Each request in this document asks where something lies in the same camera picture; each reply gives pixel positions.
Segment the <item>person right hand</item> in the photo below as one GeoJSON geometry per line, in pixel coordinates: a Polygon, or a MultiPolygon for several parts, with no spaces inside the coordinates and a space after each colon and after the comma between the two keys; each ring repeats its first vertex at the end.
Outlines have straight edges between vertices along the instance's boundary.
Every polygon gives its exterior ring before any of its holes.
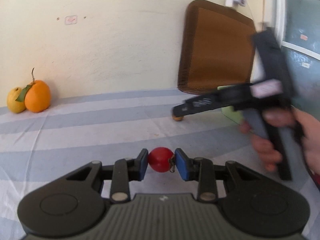
{"type": "MultiPolygon", "coordinates": [[[[272,108],[263,111],[263,119],[273,127],[291,127],[300,123],[304,131],[303,148],[305,160],[310,170],[319,174],[319,121],[304,111],[272,108]]],[[[251,133],[251,142],[263,166],[270,172],[277,170],[283,157],[264,134],[263,128],[253,127],[247,121],[240,125],[240,131],[251,133]]]]}

